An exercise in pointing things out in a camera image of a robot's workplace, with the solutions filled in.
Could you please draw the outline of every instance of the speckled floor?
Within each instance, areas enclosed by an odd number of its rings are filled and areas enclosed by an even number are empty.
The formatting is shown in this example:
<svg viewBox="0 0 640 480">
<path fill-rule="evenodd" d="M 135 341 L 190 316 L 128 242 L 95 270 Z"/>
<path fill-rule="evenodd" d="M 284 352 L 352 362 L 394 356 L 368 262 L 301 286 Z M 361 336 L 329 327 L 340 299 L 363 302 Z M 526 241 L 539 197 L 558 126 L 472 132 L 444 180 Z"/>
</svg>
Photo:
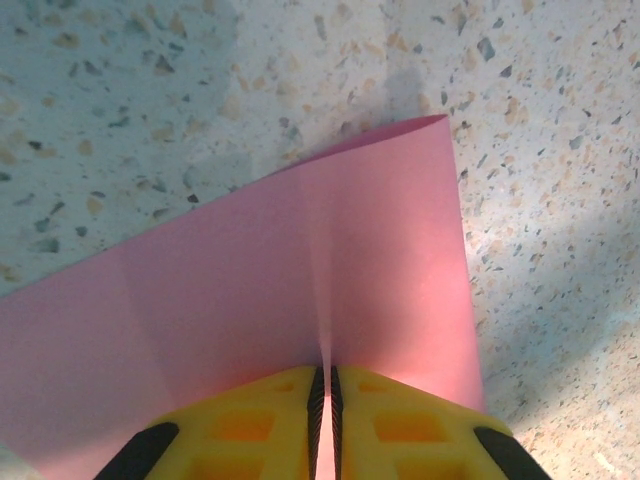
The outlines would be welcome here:
<svg viewBox="0 0 640 480">
<path fill-rule="evenodd" d="M 491 412 L 554 478 L 640 478 L 639 10 L 4 0 L 0 294 L 446 112 Z"/>
</svg>

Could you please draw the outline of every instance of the folded paper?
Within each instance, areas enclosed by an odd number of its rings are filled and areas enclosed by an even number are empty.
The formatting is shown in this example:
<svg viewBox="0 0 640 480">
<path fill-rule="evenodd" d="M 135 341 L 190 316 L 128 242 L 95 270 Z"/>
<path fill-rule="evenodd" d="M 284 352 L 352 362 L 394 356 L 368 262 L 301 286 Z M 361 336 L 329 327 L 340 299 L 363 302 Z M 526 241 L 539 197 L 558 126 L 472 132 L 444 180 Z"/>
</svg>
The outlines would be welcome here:
<svg viewBox="0 0 640 480">
<path fill-rule="evenodd" d="M 92 478 L 153 418 L 320 364 L 482 409 L 446 117 L 365 133 L 0 299 L 0 442 L 49 480 Z"/>
</svg>

